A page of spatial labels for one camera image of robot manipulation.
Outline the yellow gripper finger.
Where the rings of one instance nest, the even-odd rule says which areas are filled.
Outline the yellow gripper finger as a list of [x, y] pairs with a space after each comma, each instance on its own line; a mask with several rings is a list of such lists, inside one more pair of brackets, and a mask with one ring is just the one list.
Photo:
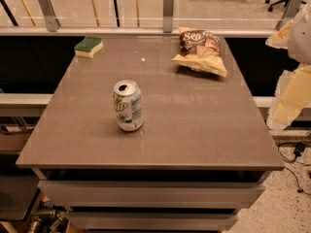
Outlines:
[[271, 130], [283, 130], [311, 104], [311, 65], [300, 63], [292, 72], [284, 70], [274, 95], [266, 124]]
[[269, 36], [268, 39], [265, 41], [265, 44], [274, 49], [286, 50], [288, 48], [288, 39], [293, 22], [293, 20], [288, 21], [276, 33]]

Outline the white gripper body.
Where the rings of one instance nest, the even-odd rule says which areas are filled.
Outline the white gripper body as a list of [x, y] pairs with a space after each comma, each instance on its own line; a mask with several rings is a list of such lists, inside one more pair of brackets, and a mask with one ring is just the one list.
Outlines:
[[294, 17], [288, 36], [289, 57], [311, 63], [311, 3], [305, 4]]

